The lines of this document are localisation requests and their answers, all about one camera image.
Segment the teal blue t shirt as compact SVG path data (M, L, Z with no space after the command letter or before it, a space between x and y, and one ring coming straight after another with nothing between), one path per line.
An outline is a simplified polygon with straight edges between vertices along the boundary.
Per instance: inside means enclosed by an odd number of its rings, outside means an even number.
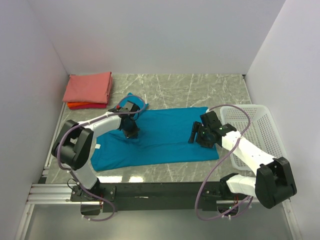
M206 107L146 109L135 122L136 138L112 130L96 139L91 165L96 172L124 167L202 162L219 159L216 147L189 143L193 123L199 122Z

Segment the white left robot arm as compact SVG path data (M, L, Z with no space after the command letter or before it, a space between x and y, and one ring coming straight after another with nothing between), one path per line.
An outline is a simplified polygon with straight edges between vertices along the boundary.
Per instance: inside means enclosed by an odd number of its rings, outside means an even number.
M88 201L101 197L100 180L90 167L90 151L93 140L108 132L120 130L127 139L136 138L139 128L135 116L145 105L127 101L104 114L85 121L68 120L56 138L51 154L62 170L70 173Z

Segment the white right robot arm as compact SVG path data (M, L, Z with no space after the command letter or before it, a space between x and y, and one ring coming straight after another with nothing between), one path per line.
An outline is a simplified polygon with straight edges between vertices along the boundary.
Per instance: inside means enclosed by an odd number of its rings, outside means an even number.
M271 209L297 193L291 165L285 157L276 158L247 140L231 124L222 124L214 111L200 116L201 121L192 125L189 143L212 148L215 144L230 151L244 162L254 177L231 173L219 181L215 196L230 200L235 195L255 197Z

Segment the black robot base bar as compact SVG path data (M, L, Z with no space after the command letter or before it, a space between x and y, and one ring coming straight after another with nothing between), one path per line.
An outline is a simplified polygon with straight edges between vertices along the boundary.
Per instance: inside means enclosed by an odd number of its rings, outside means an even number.
M101 183L94 193L114 204L117 211L190 210L201 182L134 182ZM222 183L209 181L199 198L198 208L203 211L217 211L219 201L243 200L243 194L223 189Z

